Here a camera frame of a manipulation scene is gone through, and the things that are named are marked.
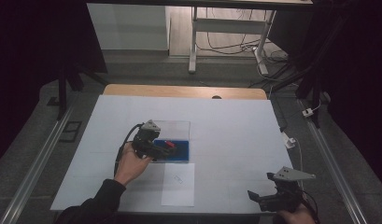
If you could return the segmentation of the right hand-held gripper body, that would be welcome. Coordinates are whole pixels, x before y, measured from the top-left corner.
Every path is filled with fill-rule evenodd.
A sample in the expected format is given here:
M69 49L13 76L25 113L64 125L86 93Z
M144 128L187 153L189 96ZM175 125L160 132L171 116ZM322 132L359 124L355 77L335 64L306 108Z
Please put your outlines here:
M303 199L299 181L316 178L315 175L286 166L276 173L268 173L267 177L275 182L276 194L259 197L258 204L262 211L269 212L279 210L293 212Z

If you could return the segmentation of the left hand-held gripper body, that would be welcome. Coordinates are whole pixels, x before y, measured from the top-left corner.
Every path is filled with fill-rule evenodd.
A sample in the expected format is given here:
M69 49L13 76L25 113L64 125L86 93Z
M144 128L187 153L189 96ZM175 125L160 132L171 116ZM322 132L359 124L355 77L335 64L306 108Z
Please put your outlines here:
M140 159L151 157L158 160L161 157L161 151L153 144L153 141L160 135L161 128L152 119L137 124L136 127L138 131L132 143L136 155Z

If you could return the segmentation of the blue ink pad box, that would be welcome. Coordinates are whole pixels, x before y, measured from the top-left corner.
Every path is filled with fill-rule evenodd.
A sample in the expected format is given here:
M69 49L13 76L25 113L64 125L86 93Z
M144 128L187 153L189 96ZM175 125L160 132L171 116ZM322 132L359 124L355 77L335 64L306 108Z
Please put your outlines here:
M190 128L191 123L183 120L155 120L161 128L160 135L153 141L158 147L167 146L165 141L176 145L175 154L159 163L187 163L190 160Z

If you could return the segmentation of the person's right hand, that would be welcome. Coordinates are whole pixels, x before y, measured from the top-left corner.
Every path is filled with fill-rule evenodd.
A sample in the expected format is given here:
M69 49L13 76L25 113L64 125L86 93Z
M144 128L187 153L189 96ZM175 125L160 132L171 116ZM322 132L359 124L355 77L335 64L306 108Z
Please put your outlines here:
M316 224L309 210L302 204L293 213L281 210L277 214L283 217L287 224Z

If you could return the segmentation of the person's left hand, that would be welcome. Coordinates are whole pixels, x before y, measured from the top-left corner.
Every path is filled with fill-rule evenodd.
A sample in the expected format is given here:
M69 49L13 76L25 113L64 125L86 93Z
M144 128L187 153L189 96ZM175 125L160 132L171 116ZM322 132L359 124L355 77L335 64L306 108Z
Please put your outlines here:
M146 170L151 161L151 157L139 158L132 144L127 143L124 146L117 172L114 175L114 180L126 187Z

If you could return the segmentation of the white paper sheet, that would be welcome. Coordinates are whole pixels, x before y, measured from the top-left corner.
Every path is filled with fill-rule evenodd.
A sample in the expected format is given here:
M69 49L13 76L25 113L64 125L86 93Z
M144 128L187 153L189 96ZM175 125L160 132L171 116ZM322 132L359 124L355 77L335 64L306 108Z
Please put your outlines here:
M194 206L194 164L166 163L161 205Z

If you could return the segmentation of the white power adapter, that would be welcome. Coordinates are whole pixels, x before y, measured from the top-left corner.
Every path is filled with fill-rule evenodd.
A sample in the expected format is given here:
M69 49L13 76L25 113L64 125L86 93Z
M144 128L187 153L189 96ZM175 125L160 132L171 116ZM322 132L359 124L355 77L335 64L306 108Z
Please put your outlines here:
M287 149L295 147L296 140L287 136L285 132L282 133L283 141Z

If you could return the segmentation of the wooden table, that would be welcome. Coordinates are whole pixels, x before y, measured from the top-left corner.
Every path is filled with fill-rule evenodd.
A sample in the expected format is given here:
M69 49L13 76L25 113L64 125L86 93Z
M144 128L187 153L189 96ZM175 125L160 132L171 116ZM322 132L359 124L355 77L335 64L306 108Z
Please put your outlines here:
M262 89L109 84L103 95L266 100Z

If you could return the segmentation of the white table cover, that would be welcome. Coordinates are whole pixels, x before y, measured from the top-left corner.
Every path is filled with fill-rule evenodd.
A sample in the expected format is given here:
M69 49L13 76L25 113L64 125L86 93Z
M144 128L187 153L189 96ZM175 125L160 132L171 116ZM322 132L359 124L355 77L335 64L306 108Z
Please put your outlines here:
M258 214L248 191L274 193L269 172L290 166L273 107L267 100L192 99L102 95L79 143L52 209L93 197L113 175L125 135L137 123L191 123L194 206L161 205L165 165L152 163L130 183L120 210L146 214Z

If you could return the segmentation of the black metal stand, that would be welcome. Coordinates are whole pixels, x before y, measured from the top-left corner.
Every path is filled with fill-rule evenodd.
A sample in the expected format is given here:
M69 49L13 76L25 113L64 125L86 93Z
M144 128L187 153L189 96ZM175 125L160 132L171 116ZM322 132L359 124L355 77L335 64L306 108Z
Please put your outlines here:
M295 96L298 99L304 99L309 93L312 93L312 106L316 109L316 112L311 116L311 119L317 127L319 127L318 108L323 62L327 58L329 50L332 48L335 39L340 34L347 20L348 15L334 16L332 22L328 22L328 26L322 30L319 40L309 48L309 53L305 54L309 57L307 67L285 78L272 88L272 92L276 92L289 86L292 82L301 80L299 87L295 91Z
M70 85L72 91L82 91L84 88L84 83L81 80L80 75L84 74L90 77L94 81L102 84L106 87L109 82L102 77L98 76L92 70L86 68L79 63L65 63L59 72L59 113L57 120L64 117L64 113L67 110L67 97L66 97L66 84Z

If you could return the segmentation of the white cabinet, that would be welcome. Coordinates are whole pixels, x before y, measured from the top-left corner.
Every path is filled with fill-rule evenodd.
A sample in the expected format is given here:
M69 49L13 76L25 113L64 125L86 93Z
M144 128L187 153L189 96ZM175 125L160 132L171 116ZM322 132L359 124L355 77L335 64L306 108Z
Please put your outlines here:
M102 49L169 50L170 8L87 5Z

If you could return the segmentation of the aluminium rail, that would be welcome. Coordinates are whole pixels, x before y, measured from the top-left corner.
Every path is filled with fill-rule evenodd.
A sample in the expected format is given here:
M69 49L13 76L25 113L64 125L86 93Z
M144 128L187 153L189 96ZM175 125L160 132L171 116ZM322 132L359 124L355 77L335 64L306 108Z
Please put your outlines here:
M322 127L301 115L304 136L299 140L299 167L317 178L303 183L304 190L316 198L322 224L368 224L356 192L348 182Z
M67 111L64 112L62 118L55 123L48 139L44 143L43 147L39 150L30 169L26 173L24 179L15 192L12 200L10 201L5 213L1 217L0 224L17 223L21 212L28 199L30 198L39 177L45 169L53 149L59 141L60 135L62 134L67 121L73 113L73 110L74 104L71 103L67 107Z

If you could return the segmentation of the black floor frame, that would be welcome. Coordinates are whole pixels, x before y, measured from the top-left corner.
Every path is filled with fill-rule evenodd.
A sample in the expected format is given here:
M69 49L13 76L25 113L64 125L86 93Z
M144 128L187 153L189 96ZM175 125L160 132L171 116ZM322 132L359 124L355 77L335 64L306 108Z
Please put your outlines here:
M81 125L81 121L67 121L59 141L63 143L74 143L79 134Z

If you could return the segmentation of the white desk frame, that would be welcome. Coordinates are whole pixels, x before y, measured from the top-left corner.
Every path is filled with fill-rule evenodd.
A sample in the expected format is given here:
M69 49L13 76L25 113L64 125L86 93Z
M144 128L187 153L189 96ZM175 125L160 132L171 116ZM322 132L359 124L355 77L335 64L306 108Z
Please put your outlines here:
M198 18L198 7L192 8L191 14L191 50L189 60L189 73L196 71L196 36L198 32L225 33L242 35L260 35L260 43L252 49L252 53L257 61L258 71L262 75L267 75L268 70L262 58L262 51L273 23L275 10L269 10L264 21L241 21Z

